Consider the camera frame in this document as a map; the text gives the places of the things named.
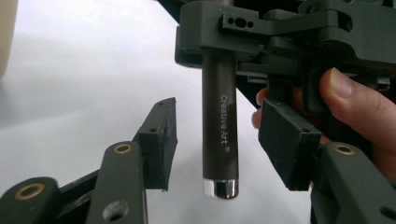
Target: white background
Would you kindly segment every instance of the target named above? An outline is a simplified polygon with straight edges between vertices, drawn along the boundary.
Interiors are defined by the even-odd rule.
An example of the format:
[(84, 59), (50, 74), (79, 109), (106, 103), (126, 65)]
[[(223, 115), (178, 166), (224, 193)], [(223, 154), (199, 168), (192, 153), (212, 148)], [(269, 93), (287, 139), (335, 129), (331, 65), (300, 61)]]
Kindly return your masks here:
[(63, 186), (131, 140), (152, 106), (177, 98), (169, 191), (148, 190), (151, 224), (308, 223), (309, 193), (288, 192), (238, 92), (240, 195), (202, 193), (201, 71), (174, 62), (177, 23), (155, 1), (20, 1), (0, 81), (0, 194), (30, 177)]

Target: white surface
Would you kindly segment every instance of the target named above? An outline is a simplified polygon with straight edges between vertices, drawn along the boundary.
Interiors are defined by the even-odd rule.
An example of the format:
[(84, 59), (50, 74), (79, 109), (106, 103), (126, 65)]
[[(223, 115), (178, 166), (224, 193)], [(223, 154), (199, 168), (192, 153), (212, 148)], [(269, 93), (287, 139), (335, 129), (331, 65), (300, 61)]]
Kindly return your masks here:
[(153, 104), (176, 97), (170, 188), (148, 190), (149, 223), (308, 223), (309, 194), (284, 188), (240, 93), (240, 195), (203, 195), (201, 75), (175, 64), (176, 27), (150, 0), (20, 1), (0, 82), (0, 193), (34, 176), (63, 186), (98, 169)]

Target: human hand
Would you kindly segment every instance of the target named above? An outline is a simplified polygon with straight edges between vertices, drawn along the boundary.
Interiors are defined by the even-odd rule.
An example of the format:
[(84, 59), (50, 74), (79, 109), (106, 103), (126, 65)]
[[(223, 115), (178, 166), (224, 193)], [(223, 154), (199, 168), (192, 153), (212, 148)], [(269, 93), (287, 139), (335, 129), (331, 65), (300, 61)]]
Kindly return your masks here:
[[(396, 105), (368, 87), (344, 76), (337, 69), (326, 71), (319, 82), (320, 96), (335, 118), (368, 139), (373, 146), (373, 162), (387, 178), (396, 180)], [(268, 89), (257, 94), (260, 105)], [(294, 108), (301, 111), (301, 90), (294, 90)], [(252, 115), (253, 127), (259, 128), (262, 111)], [(315, 125), (318, 118), (308, 119)], [(321, 143), (328, 140), (323, 137)]]

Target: fingernail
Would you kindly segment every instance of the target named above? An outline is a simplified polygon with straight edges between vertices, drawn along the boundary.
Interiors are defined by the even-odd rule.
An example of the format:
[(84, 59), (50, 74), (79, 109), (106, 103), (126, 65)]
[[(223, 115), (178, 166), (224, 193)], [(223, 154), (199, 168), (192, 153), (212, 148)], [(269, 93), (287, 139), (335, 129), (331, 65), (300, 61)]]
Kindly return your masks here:
[(335, 94), (341, 98), (348, 98), (352, 93), (351, 80), (336, 68), (332, 69), (330, 86)]

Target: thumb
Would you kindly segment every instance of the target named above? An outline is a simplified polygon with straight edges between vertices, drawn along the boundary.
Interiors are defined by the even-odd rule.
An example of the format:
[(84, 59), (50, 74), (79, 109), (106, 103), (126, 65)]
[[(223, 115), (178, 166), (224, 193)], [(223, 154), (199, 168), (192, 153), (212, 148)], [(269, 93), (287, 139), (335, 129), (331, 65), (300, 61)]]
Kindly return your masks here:
[(335, 68), (326, 71), (321, 77), (319, 91), (337, 119), (374, 144), (375, 161), (376, 158), (392, 160), (395, 164), (396, 105), (392, 101), (378, 91), (344, 76)]

